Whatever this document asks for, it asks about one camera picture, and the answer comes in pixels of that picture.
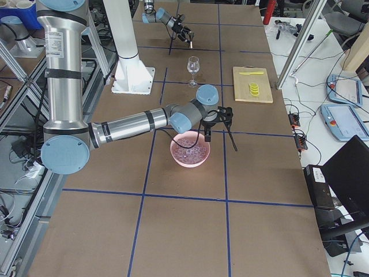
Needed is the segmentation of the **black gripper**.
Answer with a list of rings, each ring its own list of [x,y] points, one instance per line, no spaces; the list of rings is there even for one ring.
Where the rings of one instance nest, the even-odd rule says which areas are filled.
[[[211,128],[220,122],[221,118],[219,111],[209,111],[207,117],[201,121],[201,125],[204,127],[205,142],[211,142]]]
[[[184,43],[186,43],[188,46],[191,46],[191,39],[194,37],[194,32],[189,29],[188,27],[185,27],[182,24],[175,23],[171,29],[175,32],[176,36]]]

